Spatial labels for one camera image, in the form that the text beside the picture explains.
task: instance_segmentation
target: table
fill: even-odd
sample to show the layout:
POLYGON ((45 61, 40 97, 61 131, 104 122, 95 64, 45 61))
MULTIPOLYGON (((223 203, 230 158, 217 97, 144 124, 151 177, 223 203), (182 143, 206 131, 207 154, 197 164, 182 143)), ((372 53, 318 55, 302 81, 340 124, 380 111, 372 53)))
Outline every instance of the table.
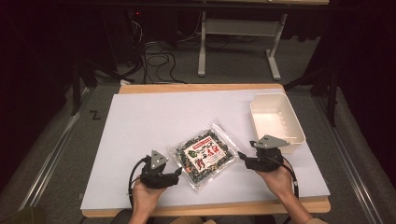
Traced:
MULTIPOLYGON (((193 94, 194 92, 201 93, 203 91, 212 92, 212 91, 231 91, 231 90, 243 91, 243 90, 265 90, 265 89, 268 89, 268 91, 272 90, 272 91, 283 92, 282 86, 278 84, 188 84, 188 85, 143 85, 143 86, 128 85, 128 86, 122 86, 120 88, 120 94, 186 92, 186 91, 188 93, 193 94)), ((101 153, 103 154, 103 150, 101 146, 98 149, 98 155, 101 153)), ((94 171, 96 171, 96 173, 98 173, 98 177, 96 179, 98 178, 106 179, 105 174, 98 172, 97 160, 98 157, 96 157, 95 165, 92 168, 92 174, 94 171)), ((113 173, 117 172, 115 166, 111 166, 111 169, 115 169, 115 171, 112 171, 113 173)), ((114 181, 114 179, 106 179, 105 183, 110 183, 111 181, 114 181)), ((94 185, 95 188, 97 188, 97 186, 99 187, 101 186, 100 184, 99 185, 94 184, 94 185)), ((84 196, 83 205, 81 206, 82 213, 85 217, 114 217, 122 209, 121 207, 107 208, 107 209, 90 208, 90 206, 87 205, 90 202, 86 202, 86 197, 88 196, 97 199, 96 198, 97 196, 95 195, 89 196, 90 191, 92 191, 92 189, 90 189, 90 183, 89 183, 86 194, 84 196)), ((120 194, 120 196, 125 199, 127 198, 127 195, 122 193, 120 194)), ((301 199, 301 202, 310 213, 325 213, 330 211, 330 203, 328 200, 328 195, 320 195, 316 197, 303 197, 301 199)), ((172 207, 160 206, 152 213, 152 215, 155 217, 163 217, 163 216, 259 215, 259 214, 282 214, 282 213, 287 213, 287 211, 277 200, 273 199, 273 200, 267 200, 265 202, 261 201, 261 202, 222 203, 222 204, 219 203, 196 204, 196 205, 181 205, 181 206, 172 206, 172 207)))
MULTIPOLYGON (((267 3, 267 4, 290 4, 290 5, 328 5, 329 0, 211 0, 206 2, 237 2, 237 3, 267 3)), ((275 53, 280 37, 285 26, 287 13, 283 13, 279 21, 240 21, 224 19, 207 19, 206 12, 202 12, 201 22, 201 47, 198 60, 198 76, 205 76, 206 65, 206 34, 216 35, 252 35, 252 36, 270 36, 274 38, 273 45, 267 49, 266 57, 270 65, 271 73, 274 80, 279 81, 281 76, 276 65, 275 53)))

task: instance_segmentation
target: hand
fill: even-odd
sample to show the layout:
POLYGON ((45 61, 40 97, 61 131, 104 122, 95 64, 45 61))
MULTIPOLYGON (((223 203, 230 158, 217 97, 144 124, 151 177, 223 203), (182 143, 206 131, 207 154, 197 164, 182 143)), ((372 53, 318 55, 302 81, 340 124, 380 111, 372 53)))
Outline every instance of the hand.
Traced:
POLYGON ((157 206, 157 202, 160 196, 166 189, 149 189, 147 188, 140 179, 137 177, 134 188, 134 211, 129 221, 132 223, 146 223, 149 219, 150 214, 154 211, 157 206))
POLYGON ((270 173, 260 171, 256 171, 256 173, 265 181, 268 189, 271 190, 277 198, 293 194, 291 188, 291 174, 285 167, 281 166, 270 173))

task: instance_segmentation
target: snack package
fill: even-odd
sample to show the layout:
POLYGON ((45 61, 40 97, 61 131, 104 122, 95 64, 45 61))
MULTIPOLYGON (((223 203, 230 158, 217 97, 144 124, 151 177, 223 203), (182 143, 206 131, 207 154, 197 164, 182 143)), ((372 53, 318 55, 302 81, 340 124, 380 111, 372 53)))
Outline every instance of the snack package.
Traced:
POLYGON ((169 150, 196 190, 236 161, 237 151, 230 136, 215 123, 169 150))

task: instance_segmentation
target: open container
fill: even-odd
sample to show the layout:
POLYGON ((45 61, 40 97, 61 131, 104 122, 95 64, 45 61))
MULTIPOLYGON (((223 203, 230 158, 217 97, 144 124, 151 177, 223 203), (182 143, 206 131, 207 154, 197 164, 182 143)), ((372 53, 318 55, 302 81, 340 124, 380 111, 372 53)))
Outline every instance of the open container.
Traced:
POLYGON ((257 140, 269 134, 290 142, 290 145, 279 148, 282 153, 291 153, 305 141, 303 129, 287 95, 257 94, 250 103, 250 112, 257 140))

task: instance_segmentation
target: gray floor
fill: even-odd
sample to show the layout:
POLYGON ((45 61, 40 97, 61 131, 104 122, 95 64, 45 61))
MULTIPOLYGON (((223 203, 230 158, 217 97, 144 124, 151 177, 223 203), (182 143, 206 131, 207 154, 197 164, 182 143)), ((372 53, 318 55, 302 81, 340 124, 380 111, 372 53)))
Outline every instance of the gray floor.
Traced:
MULTIPOLYGON (((269 46, 271 41, 260 39, 248 42, 252 37, 237 37, 237 40, 238 42, 231 42, 220 49, 215 47, 221 46, 221 41, 209 41, 208 45, 213 48, 207 50, 205 77, 197 76, 198 46, 180 45, 178 49, 166 47, 165 44, 162 46, 167 52, 174 53, 177 64, 172 74, 175 79, 184 82, 274 82, 263 55, 263 46, 269 46)), ((299 42, 296 39, 280 42, 276 52, 276 61, 282 76, 279 83, 287 84, 302 75, 317 43, 317 40, 299 42)), ((153 58, 151 62, 163 63, 163 57, 153 58)), ((168 63, 157 74, 156 68, 149 66, 148 83, 151 80, 154 83, 162 79, 169 80, 171 67, 172 64, 168 63)), ((127 69, 120 65, 120 72, 127 69)), ((132 76, 136 80, 135 84, 142 82, 142 71, 132 76)), ((0 196, 0 220, 16 213, 21 206, 32 203, 42 208, 48 224, 80 222, 81 195, 89 180, 111 97, 120 88, 118 81, 103 78, 98 80, 98 87, 89 89, 84 94, 85 104, 76 116, 70 116, 72 101, 69 99, 63 110, 52 119, 37 139, 0 196), (92 111, 97 111, 96 117, 100 119, 92 119, 92 111), (70 123, 75 125, 66 132, 65 141, 59 141, 70 123), (59 154, 51 154, 52 151, 58 151, 59 154), (24 199, 48 156, 57 158, 51 161, 53 169, 47 171, 49 181, 37 191, 36 198, 24 204, 24 199)), ((330 223, 395 223, 395 190, 362 137, 342 92, 339 90, 337 96, 336 128, 329 125, 324 116, 326 99, 311 97, 309 86, 293 88, 287 94, 332 194, 332 210, 315 216, 330 223)), ((276 215, 277 223, 282 223, 285 217, 276 215)), ((111 218, 88 218, 84 223, 110 222, 111 218)))

